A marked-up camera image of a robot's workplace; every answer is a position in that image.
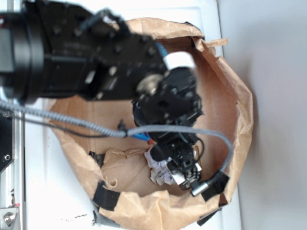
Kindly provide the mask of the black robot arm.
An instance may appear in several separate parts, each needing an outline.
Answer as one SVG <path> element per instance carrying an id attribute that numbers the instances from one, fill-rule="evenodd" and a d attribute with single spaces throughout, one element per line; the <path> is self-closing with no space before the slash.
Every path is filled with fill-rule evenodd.
<path id="1" fill-rule="evenodd" d="M 7 98 L 31 104 L 37 98 L 88 101 L 132 100 L 138 126 L 156 142 L 155 161 L 168 162 L 182 175 L 182 189 L 197 195 L 201 173 L 192 146 L 195 134 L 183 131 L 202 115 L 194 63 L 170 66 L 148 35 L 133 33 L 110 10 L 92 14 L 81 6 L 55 1 L 24 1 L 20 12 L 0 15 L 0 84 Z"/>

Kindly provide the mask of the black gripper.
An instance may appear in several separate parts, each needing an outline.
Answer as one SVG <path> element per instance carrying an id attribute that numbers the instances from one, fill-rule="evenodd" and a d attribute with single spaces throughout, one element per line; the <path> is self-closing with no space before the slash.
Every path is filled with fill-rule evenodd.
<path id="1" fill-rule="evenodd" d="M 196 92 L 197 78 L 192 69 L 179 67 L 166 76 L 152 74 L 137 86 L 138 99 L 133 101 L 137 126 L 175 125 L 192 127 L 203 114 L 201 98 Z M 199 141 L 195 134 L 183 132 L 148 132 L 156 142 L 150 151 L 154 161 L 165 162 L 171 175 L 182 175 L 182 190 L 200 184 L 193 146 Z"/>

